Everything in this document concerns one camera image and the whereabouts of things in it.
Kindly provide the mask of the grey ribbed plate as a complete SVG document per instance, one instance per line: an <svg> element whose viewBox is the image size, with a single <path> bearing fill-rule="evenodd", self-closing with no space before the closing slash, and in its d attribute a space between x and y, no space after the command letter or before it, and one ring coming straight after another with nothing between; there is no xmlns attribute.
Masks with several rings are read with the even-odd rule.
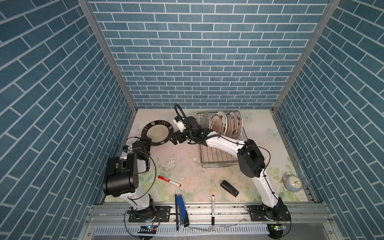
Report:
<svg viewBox="0 0 384 240"><path fill-rule="evenodd" d="M204 112L201 118L201 126L203 129L210 128L211 118L208 112Z"/></svg>

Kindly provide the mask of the black rimmed cream plate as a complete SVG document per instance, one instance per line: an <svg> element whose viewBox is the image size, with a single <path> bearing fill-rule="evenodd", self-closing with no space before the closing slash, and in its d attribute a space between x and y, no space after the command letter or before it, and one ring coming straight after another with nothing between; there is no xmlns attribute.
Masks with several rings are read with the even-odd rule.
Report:
<svg viewBox="0 0 384 240"><path fill-rule="evenodd" d="M150 138L151 146L160 146L165 144L173 133L173 126L169 122L156 120L143 128L142 138Z"/></svg>

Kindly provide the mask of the watermelon pattern white plate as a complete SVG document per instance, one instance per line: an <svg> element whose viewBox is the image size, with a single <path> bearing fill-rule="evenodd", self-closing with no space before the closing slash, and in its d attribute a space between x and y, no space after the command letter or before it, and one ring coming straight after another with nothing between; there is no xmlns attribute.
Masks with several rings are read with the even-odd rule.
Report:
<svg viewBox="0 0 384 240"><path fill-rule="evenodd" d="M228 126L227 126L228 118L227 118L227 115L223 111L219 111L217 113L217 115L220 117L220 121L221 121L220 134L225 136L226 133L227 133L227 130L228 130Z"/></svg>

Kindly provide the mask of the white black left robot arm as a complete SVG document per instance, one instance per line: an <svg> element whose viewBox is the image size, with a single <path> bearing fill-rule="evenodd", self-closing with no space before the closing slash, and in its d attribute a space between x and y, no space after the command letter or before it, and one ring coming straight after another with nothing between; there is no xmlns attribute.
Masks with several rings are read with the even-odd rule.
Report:
<svg viewBox="0 0 384 240"><path fill-rule="evenodd" d="M127 156L109 158L103 179L104 194L127 201L137 217L156 213L153 199L139 187L139 174L150 169L151 142L148 137L139 138Z"/></svg>

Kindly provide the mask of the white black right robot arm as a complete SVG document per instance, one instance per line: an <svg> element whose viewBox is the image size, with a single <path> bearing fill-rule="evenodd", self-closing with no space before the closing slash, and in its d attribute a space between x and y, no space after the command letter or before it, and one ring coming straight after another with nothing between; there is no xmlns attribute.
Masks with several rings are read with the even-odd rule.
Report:
<svg viewBox="0 0 384 240"><path fill-rule="evenodd" d="M179 129L169 137L174 145L189 140L190 144L217 148L235 156L241 172L252 179L261 196L264 216L272 221L291 220L287 206L274 191L268 178L266 172L268 165L265 164L260 147L253 140L237 141L224 137L209 128L203 129L194 117L177 116L173 122Z"/></svg>

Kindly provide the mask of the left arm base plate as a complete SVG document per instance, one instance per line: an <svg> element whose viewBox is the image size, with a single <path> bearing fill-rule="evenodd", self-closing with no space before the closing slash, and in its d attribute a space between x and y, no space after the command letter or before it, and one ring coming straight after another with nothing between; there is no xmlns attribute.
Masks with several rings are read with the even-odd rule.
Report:
<svg viewBox="0 0 384 240"><path fill-rule="evenodd" d="M148 207L144 210L129 211L129 223L144 223L144 222L169 222L171 207L169 206L155 206Z"/></svg>

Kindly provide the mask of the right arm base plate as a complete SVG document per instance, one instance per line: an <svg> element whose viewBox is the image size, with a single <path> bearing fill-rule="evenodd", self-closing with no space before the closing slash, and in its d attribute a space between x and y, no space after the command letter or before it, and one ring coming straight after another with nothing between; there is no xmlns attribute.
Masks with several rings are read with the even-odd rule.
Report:
<svg viewBox="0 0 384 240"><path fill-rule="evenodd" d="M248 205L246 210L250 214L252 222L288 222L291 220L291 215L285 205L276 205L274 208L265 205Z"/></svg>

